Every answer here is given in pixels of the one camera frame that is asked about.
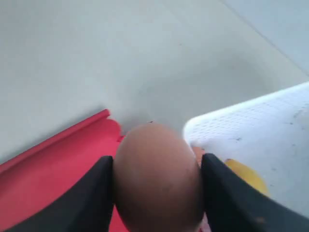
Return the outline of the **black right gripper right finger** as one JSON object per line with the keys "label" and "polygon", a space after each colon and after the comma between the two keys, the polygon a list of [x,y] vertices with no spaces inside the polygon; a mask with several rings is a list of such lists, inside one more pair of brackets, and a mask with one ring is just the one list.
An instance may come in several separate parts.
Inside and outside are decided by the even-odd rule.
{"label": "black right gripper right finger", "polygon": [[204,210],[213,232],[307,232],[308,218],[238,177],[214,154],[202,156]]}

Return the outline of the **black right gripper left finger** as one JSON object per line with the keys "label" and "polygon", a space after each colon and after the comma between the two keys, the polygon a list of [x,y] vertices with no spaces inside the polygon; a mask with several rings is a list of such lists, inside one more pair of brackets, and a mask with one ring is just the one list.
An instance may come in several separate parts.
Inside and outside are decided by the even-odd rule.
{"label": "black right gripper left finger", "polygon": [[10,232],[107,232],[112,211],[111,156],[101,157],[67,192]]}

